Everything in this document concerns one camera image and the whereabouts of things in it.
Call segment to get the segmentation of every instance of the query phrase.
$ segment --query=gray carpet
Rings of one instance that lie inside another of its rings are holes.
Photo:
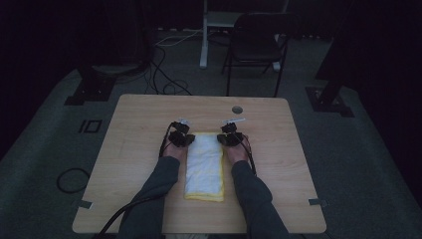
[[[316,192],[328,203],[323,208],[327,232],[332,238],[422,238],[421,209],[357,93],[350,89],[340,93],[355,118],[315,113],[311,107],[305,87],[326,84],[315,80],[315,74],[328,48],[329,43],[320,40],[293,41],[279,91],[279,98],[290,103]],[[210,45],[206,70],[199,69],[199,40],[164,49],[166,58],[161,69],[169,77],[188,83],[188,90],[195,96],[224,96],[226,75],[222,76],[220,71],[225,47]],[[157,51],[156,63],[161,56]],[[109,73],[123,70],[98,69]],[[81,80],[79,74],[71,72],[57,84],[0,162],[0,238],[93,236],[72,231],[83,193],[59,191],[56,179],[73,167],[91,172],[119,96],[155,94],[147,87],[147,76],[120,78],[108,102],[87,102],[79,107],[64,106]],[[270,97],[276,77],[277,73],[272,71],[261,75],[259,69],[235,69],[231,96]],[[159,89],[167,83],[162,75],[156,79]],[[97,133],[80,132],[84,120],[103,123]],[[87,181],[80,172],[67,174],[62,180],[68,188],[83,186]],[[329,235],[293,237],[329,238]]]

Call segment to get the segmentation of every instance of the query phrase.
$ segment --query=white towel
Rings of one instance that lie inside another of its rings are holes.
[[[187,153],[184,197],[205,201],[224,200],[223,149],[217,132],[195,132]]]

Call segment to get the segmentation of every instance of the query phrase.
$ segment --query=wooden table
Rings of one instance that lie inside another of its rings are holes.
[[[243,109],[240,115],[232,107]],[[139,191],[152,172],[168,125],[191,121],[190,132],[216,131],[222,120],[245,118],[238,131],[249,136],[258,176],[273,193],[273,204],[291,233],[321,233],[325,221],[289,104],[283,99],[124,95],[120,98],[84,194],[73,228],[99,232]],[[245,233],[231,166],[224,158],[224,202],[183,198],[186,164],[166,197],[163,233]],[[108,232],[117,232],[121,216]]]

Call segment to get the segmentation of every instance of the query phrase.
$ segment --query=chair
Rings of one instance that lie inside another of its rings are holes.
[[[230,45],[224,60],[223,70],[228,67],[226,96],[230,92],[232,67],[266,67],[280,62],[274,97],[277,96],[283,74],[288,42],[299,29],[300,17],[291,13],[246,13],[234,25]]]

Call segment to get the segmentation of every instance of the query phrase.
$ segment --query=black cable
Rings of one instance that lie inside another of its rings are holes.
[[[326,236],[328,236],[328,237],[329,237],[329,239],[334,239],[334,238],[331,236],[331,234],[329,234],[327,231],[325,231],[325,232],[324,232],[324,234],[325,234]]]
[[[119,78],[119,77],[133,77],[133,76],[137,76],[143,72],[145,72],[145,70],[149,67],[149,62],[142,62],[139,64],[139,66],[133,68],[133,69],[129,69],[123,72],[119,72],[119,73],[104,73],[101,72],[99,70],[95,70],[97,72],[97,74],[99,76],[104,76],[104,77],[115,77],[115,78]]]
[[[137,76],[136,78],[133,78],[133,79],[129,79],[129,80],[127,80],[127,79],[117,79],[116,80],[116,84],[127,84],[127,83],[131,83],[131,82],[134,82],[134,81],[136,81],[136,80],[138,80],[138,79],[140,79],[140,78],[142,78],[142,77],[146,77],[146,74],[147,73],[150,73],[150,70],[151,70],[151,65],[148,63],[148,66],[147,66],[147,68],[143,71],[143,74],[142,75],[140,75],[140,76]]]
[[[165,89],[167,89],[167,88],[169,88],[170,87],[170,85],[171,84],[173,84],[173,85],[175,85],[175,86],[177,86],[177,87],[179,87],[180,89],[182,89],[181,91],[179,91],[179,92],[176,92],[175,91],[175,87],[174,86],[171,86],[172,88],[173,88],[173,93],[174,94],[178,94],[178,93],[181,93],[181,92],[186,92],[188,95],[190,95],[190,96],[192,96],[192,94],[187,90],[187,87],[188,87],[188,84],[186,83],[186,82],[184,82],[184,81],[182,81],[182,80],[171,80],[161,69],[160,69],[160,66],[161,66],[161,64],[163,63],[163,61],[164,61],[164,59],[165,59],[165,51],[164,51],[164,49],[162,49],[162,48],[160,48],[160,47],[157,47],[156,46],[156,48],[158,49],[158,50],[160,50],[161,52],[162,52],[162,54],[163,54],[163,57],[161,58],[161,60],[159,61],[159,63],[158,64],[155,64],[154,62],[151,62],[151,64],[155,67],[155,70],[154,70],[154,74],[153,74],[153,76],[152,76],[152,88],[155,90],[155,93],[157,94],[157,95],[168,95],[167,93],[166,93],[166,91],[165,91]],[[156,84],[156,81],[155,81],[155,79],[156,79],[156,74],[157,73],[161,73],[162,74],[162,76],[164,76],[164,78],[165,79],[167,79],[167,81],[169,81],[169,83],[167,83],[165,86],[164,86],[164,88],[163,88],[163,90],[162,90],[162,92],[160,92],[159,90],[158,90],[158,87],[157,87],[157,84]],[[180,84],[178,84],[177,82],[182,82],[182,83],[184,83],[186,86],[185,87],[183,87],[183,86],[181,86]]]
[[[167,128],[167,131],[165,132],[164,139],[162,140],[161,147],[159,148],[159,157],[162,157],[162,154],[164,153],[167,146],[165,143],[167,142],[168,133],[170,132],[171,127],[173,126],[173,123],[171,122],[170,125]]]
[[[111,219],[105,224],[105,226],[103,227],[102,231],[95,237],[95,239],[101,239],[105,236],[106,231],[111,227],[111,225],[114,223],[115,219],[117,219],[117,217],[123,213],[124,211],[140,204],[143,202],[147,202],[147,201],[151,201],[151,200],[155,200],[161,197],[164,197],[165,194],[162,195],[158,195],[158,196],[153,196],[153,197],[147,197],[147,198],[143,198],[143,199],[139,199],[137,201],[134,202],[130,202],[127,203],[126,205],[124,205],[121,209],[119,209],[112,217]]]
[[[251,148],[251,144],[249,143],[249,140],[247,137],[244,136],[244,138],[246,139],[246,141],[248,142],[249,145],[249,150],[246,147],[245,143],[242,142],[241,139],[239,139],[235,133],[233,133],[233,135],[236,137],[236,139],[238,139],[238,141],[240,142],[240,144],[242,144],[242,146],[245,148],[246,152],[248,153],[248,157],[249,157],[249,161],[251,162],[251,167],[252,167],[252,172],[254,173],[254,175],[257,175],[257,169],[255,168],[255,163],[254,163],[254,158],[252,157],[252,148]]]
[[[148,72],[149,72],[149,77],[147,77],[146,74],[143,76],[143,78],[145,79],[145,82],[146,82],[146,88],[145,88],[145,91],[143,91],[144,95],[146,94],[146,92],[149,89],[149,84],[150,84],[151,78],[152,78],[152,68],[151,68],[150,64],[149,64],[149,71]]]
[[[81,188],[74,189],[74,190],[68,190],[68,189],[63,188],[63,187],[62,187],[62,185],[61,185],[61,180],[62,180],[62,177],[63,177],[66,173],[68,173],[68,172],[70,172],[70,171],[81,171],[81,172],[83,172],[83,173],[84,173],[84,175],[86,175],[86,176],[87,176],[87,178],[90,178],[90,174],[89,174],[87,171],[85,171],[84,169],[79,168],[79,167],[73,167],[73,168],[70,168],[70,169],[68,169],[68,170],[66,170],[66,171],[64,171],[64,172],[62,172],[62,173],[60,173],[60,175],[59,175],[59,176],[57,177],[57,179],[56,179],[56,186],[57,186],[57,188],[59,188],[59,190],[60,190],[60,191],[62,191],[62,192],[64,192],[64,193],[68,193],[68,194],[77,193],[77,192],[80,192],[80,191],[84,190],[85,188],[87,188],[87,186],[86,186],[86,185],[85,185],[85,186],[83,186],[83,187],[81,187]]]

